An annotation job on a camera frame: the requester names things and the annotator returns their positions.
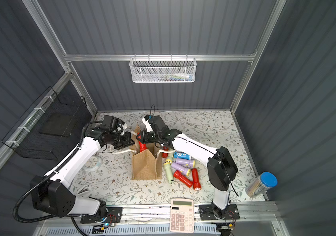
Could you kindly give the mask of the brown jute tote bag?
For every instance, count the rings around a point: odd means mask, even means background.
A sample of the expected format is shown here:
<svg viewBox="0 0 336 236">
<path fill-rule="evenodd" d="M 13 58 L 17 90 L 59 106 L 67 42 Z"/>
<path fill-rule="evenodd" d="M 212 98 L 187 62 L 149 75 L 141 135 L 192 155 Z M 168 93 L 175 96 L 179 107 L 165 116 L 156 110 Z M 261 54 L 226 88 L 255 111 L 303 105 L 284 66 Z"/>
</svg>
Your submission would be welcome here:
<svg viewBox="0 0 336 236">
<path fill-rule="evenodd" d="M 162 178 L 163 158 L 162 152 L 154 145 L 154 143 L 146 144 L 147 149 L 139 152 L 139 143 L 136 135 L 141 132 L 137 127 L 132 134 L 132 139 L 135 144 L 122 149 L 130 149 L 132 151 L 131 165 L 132 165 L 132 180 L 160 180 Z"/>
</svg>

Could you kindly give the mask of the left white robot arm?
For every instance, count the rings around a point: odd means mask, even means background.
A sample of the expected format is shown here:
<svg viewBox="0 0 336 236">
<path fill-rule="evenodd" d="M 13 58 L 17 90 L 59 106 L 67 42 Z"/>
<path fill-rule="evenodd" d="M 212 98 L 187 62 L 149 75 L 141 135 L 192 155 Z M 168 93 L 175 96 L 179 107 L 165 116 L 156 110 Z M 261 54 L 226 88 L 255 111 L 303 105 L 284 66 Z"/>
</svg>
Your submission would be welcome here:
<svg viewBox="0 0 336 236">
<path fill-rule="evenodd" d="M 46 173 L 44 178 L 36 176 L 31 181 L 32 202 L 36 210 L 48 213 L 53 217 L 68 215 L 93 215 L 105 218 L 108 215 L 106 203 L 91 197 L 79 197 L 70 192 L 69 188 L 77 173 L 86 162 L 104 145 L 112 145 L 115 150 L 134 145 L 130 132 L 95 133 L 87 135 L 56 167 Z"/>
</svg>

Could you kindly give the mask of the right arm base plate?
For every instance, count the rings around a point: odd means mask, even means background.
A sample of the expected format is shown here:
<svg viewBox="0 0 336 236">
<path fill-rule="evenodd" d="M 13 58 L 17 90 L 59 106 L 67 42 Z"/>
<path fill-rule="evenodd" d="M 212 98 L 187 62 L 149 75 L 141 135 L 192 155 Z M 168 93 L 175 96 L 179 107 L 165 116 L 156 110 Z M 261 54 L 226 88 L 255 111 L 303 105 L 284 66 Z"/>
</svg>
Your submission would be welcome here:
<svg viewBox="0 0 336 236">
<path fill-rule="evenodd" d="M 225 209 L 220 209 L 214 204 L 199 205 L 201 220 L 239 220 L 239 210 L 236 204 L 228 204 Z"/>
</svg>

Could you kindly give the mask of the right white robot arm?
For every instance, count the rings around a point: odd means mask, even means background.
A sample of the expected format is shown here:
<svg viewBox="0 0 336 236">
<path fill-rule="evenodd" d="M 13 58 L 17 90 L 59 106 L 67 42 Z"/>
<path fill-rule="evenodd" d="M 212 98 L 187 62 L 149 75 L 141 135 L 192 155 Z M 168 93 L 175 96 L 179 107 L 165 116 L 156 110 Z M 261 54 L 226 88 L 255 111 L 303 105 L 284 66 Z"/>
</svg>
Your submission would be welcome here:
<svg viewBox="0 0 336 236">
<path fill-rule="evenodd" d="M 226 147 L 213 148 L 201 144 L 177 129 L 167 132 L 143 130 L 136 135 L 143 144 L 158 143 L 164 147 L 184 152 L 207 167 L 208 179 L 215 188 L 213 207 L 225 210 L 230 201 L 230 192 L 234 191 L 232 181 L 238 168 Z"/>
</svg>

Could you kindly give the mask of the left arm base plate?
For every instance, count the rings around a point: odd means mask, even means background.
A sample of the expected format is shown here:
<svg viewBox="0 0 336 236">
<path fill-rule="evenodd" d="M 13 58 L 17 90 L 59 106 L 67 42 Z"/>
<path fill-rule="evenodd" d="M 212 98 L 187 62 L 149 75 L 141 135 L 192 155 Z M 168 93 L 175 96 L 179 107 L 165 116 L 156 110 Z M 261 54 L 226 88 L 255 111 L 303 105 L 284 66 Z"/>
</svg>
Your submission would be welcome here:
<svg viewBox="0 0 336 236">
<path fill-rule="evenodd" d="M 107 207 L 101 214 L 83 215 L 80 219 L 81 224 L 95 224 L 95 223 L 119 223 L 122 217 L 122 207 Z"/>
</svg>

